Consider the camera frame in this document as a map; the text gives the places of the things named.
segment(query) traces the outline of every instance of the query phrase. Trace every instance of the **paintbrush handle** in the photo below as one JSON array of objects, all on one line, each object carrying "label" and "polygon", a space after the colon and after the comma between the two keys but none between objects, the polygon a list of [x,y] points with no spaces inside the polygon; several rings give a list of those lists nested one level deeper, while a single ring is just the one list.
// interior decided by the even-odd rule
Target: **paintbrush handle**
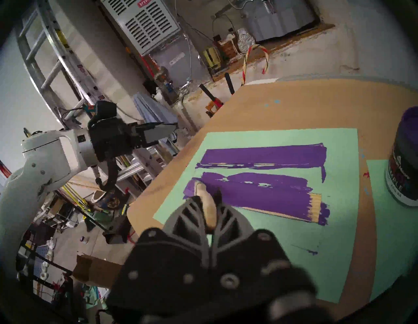
[{"label": "paintbrush handle", "polygon": [[215,201],[211,194],[206,191],[206,186],[201,182],[196,185],[196,195],[202,200],[203,215],[207,227],[214,230],[217,222]]}]

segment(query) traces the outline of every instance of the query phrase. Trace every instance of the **mint green paper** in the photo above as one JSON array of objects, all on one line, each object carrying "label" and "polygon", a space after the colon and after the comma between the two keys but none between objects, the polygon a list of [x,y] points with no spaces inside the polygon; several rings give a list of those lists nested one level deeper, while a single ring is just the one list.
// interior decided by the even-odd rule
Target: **mint green paper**
[{"label": "mint green paper", "polygon": [[[323,143],[327,148],[325,182],[321,169],[282,168],[253,169],[195,169],[207,149],[246,148]],[[225,176],[240,172],[286,174],[308,180],[314,193],[322,194],[330,216],[327,226],[287,219],[238,208],[255,228],[272,231],[287,256],[304,267],[318,286],[318,298],[339,301],[348,273],[354,245],[359,204],[359,160],[357,129],[330,128],[308,130],[272,130],[249,132],[208,133],[198,151],[182,173],[173,190],[155,213],[154,218],[164,223],[183,203],[183,190],[188,181],[203,172]],[[312,255],[307,250],[317,251]]]},{"label": "mint green paper", "polygon": [[401,205],[389,192],[387,160],[367,160],[375,204],[377,252],[370,300],[408,272],[418,255],[418,209]]}]

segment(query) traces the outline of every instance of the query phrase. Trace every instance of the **brown table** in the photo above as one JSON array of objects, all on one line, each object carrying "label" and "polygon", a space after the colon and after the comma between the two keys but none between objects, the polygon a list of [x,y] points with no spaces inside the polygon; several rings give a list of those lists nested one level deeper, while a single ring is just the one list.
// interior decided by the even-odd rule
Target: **brown table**
[{"label": "brown table", "polygon": [[[260,104],[280,99],[280,108]],[[418,104],[418,92],[383,82],[358,79],[313,79],[241,87],[128,210],[140,234],[162,227],[154,213],[176,184],[209,132],[357,128],[360,197],[357,230],[347,279],[338,304],[318,301],[340,319],[368,303],[376,262],[376,225],[366,159],[387,159],[402,113]]]}]

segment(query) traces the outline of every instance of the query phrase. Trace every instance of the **purple paint can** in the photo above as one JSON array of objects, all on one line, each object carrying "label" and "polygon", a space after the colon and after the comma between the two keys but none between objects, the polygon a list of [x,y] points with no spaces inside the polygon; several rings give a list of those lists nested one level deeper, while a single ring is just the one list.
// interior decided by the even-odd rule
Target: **purple paint can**
[{"label": "purple paint can", "polygon": [[402,116],[385,177],[397,200],[418,207],[418,106]]}]

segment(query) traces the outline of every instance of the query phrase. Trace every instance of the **candy cane decoration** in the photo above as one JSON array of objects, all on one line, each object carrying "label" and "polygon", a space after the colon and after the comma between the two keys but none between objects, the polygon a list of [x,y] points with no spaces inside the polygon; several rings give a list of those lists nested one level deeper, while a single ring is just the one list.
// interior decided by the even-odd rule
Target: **candy cane decoration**
[{"label": "candy cane decoration", "polygon": [[264,55],[265,55],[265,66],[264,66],[263,71],[261,73],[265,74],[266,71],[267,71],[267,68],[268,68],[268,51],[267,51],[267,49],[264,46],[261,46],[261,45],[258,45],[258,44],[252,45],[248,49],[248,52],[247,52],[247,54],[245,55],[245,58],[244,58],[244,65],[242,66],[242,81],[241,81],[241,85],[244,85],[245,84],[245,74],[247,73],[247,59],[248,59],[248,56],[250,56],[250,52],[253,49],[256,49],[256,48],[260,48],[264,52]]}]

